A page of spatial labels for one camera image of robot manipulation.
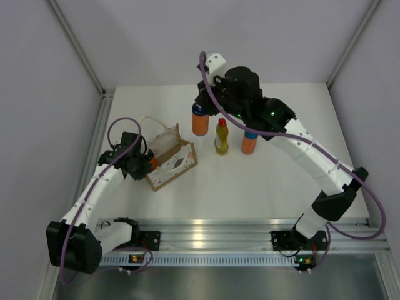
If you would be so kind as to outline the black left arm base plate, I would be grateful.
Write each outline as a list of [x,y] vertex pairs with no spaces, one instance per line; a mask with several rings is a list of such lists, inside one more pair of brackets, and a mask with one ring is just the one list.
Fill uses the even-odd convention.
[[161,243],[160,231],[141,231],[139,237],[140,248],[146,248],[150,251],[159,251]]

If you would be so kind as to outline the yellow liquid bottle red cap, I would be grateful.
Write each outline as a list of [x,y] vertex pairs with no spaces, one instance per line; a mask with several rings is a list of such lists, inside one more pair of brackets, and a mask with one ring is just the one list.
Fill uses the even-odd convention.
[[216,137],[214,139],[214,147],[219,155],[225,155],[228,153],[229,150],[228,136],[229,136],[229,129],[227,121],[225,118],[219,118],[218,123],[216,125]]

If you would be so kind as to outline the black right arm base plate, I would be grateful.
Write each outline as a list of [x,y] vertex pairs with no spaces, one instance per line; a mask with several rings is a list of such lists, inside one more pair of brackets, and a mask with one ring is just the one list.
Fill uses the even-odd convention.
[[328,236],[325,231],[318,231],[312,238],[306,238],[297,231],[271,231],[271,242],[274,251],[324,251],[328,246]]

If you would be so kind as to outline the dark blue pump bottle front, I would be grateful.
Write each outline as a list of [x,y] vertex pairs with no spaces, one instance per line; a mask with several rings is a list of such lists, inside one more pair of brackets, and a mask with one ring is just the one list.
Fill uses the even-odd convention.
[[209,116],[198,104],[192,105],[192,131],[197,136],[204,136],[208,133]]

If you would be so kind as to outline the teal blue pump bottle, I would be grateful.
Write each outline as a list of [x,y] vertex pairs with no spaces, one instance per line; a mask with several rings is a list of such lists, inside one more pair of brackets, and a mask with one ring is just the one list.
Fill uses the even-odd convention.
[[242,152],[247,155],[252,154],[256,148],[257,140],[257,134],[245,131],[241,146]]

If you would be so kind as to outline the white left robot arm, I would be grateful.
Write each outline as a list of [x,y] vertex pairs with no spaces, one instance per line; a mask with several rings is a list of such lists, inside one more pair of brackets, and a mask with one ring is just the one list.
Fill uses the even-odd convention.
[[92,274],[101,258],[116,248],[136,249],[141,242],[139,223],[126,217],[116,218],[105,229],[96,226],[113,192],[130,176],[142,180],[151,164],[142,150],[141,135],[124,132],[120,143],[100,155],[86,189],[71,210],[46,228],[49,260],[53,266],[78,273]]

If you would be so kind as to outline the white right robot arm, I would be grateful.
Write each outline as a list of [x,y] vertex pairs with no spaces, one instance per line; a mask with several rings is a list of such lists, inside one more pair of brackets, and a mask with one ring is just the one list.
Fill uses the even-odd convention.
[[263,96],[259,76],[248,67],[224,71],[205,65],[200,70],[203,80],[197,85],[195,102],[207,115],[225,111],[239,118],[249,132],[288,154],[321,188],[291,232],[292,243],[306,248],[323,226],[338,221],[350,208],[368,171],[342,165],[307,132],[289,106]]

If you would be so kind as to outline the canvas and burlap tote bag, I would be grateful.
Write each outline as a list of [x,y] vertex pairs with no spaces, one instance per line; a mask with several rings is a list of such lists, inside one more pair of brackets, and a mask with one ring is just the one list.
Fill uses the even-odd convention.
[[144,116],[139,122],[150,119],[163,127],[163,131],[146,141],[147,148],[154,152],[158,167],[146,175],[151,189],[156,192],[198,165],[193,142],[183,139],[179,124],[172,127],[151,116]]

